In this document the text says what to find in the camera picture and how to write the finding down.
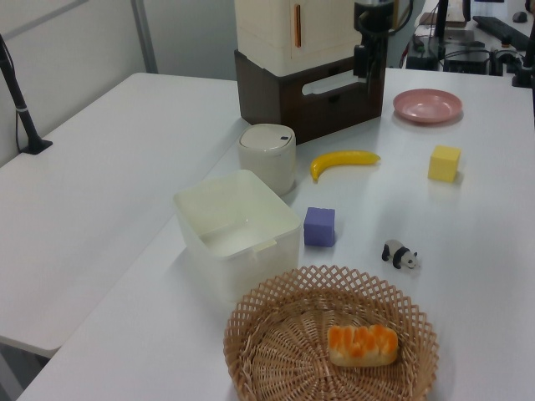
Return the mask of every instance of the bread roll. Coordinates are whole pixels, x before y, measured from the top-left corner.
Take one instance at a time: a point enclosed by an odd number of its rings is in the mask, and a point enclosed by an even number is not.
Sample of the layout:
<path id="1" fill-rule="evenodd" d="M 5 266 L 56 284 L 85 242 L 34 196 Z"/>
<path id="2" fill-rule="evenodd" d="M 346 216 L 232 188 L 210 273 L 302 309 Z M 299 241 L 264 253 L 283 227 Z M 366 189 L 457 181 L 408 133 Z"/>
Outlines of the bread roll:
<path id="1" fill-rule="evenodd" d="M 331 362 L 346 368 L 388 365 L 398 356 L 397 334 L 380 324 L 332 326 L 328 340 Z"/>

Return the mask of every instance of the computer mouse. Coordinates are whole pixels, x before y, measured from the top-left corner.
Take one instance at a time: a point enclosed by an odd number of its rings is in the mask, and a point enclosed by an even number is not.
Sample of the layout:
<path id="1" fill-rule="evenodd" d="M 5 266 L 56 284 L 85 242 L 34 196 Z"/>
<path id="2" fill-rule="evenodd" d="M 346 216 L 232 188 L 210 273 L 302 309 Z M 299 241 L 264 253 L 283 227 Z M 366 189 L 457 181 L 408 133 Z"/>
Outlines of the computer mouse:
<path id="1" fill-rule="evenodd" d="M 527 14 L 525 11 L 519 11 L 512 16 L 512 21 L 514 23 L 525 23 L 527 22 Z"/>

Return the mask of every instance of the white canister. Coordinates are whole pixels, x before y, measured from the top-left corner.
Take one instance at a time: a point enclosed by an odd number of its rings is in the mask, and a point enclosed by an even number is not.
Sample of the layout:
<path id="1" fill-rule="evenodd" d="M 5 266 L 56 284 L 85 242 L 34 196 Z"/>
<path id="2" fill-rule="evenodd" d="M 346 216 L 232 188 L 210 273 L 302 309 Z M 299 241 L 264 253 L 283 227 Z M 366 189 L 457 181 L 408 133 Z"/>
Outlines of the white canister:
<path id="1" fill-rule="evenodd" d="M 238 144 L 240 166 L 250 170 L 277 195 L 292 189 L 295 180 L 295 133 L 277 124 L 247 128 Z"/>

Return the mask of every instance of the yellow banana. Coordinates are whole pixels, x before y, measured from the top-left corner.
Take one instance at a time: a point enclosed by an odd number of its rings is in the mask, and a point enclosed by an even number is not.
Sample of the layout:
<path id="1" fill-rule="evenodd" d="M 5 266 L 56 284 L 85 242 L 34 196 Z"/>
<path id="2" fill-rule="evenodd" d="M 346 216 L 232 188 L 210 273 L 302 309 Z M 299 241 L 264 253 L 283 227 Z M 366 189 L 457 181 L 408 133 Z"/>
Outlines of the yellow banana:
<path id="1" fill-rule="evenodd" d="M 381 160 L 366 150 L 341 150 L 318 156 L 310 164 L 310 175 L 317 181 L 321 173 L 334 165 L 372 165 Z"/>

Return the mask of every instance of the panda figurine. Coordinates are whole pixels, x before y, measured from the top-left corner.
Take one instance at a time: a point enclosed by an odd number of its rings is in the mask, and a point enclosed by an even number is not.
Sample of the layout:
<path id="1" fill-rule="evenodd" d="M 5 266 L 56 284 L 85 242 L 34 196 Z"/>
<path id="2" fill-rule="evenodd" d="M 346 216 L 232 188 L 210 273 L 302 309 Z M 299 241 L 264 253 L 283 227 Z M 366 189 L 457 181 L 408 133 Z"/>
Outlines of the panda figurine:
<path id="1" fill-rule="evenodd" d="M 401 242 L 397 240 L 388 240 L 385 242 L 382 257 L 384 261 L 388 261 L 392 258 L 392 264 L 396 269 L 401 269 L 401 265 L 414 269 L 416 267 L 417 255 L 418 252 L 413 254 L 409 248 L 405 248 Z"/>

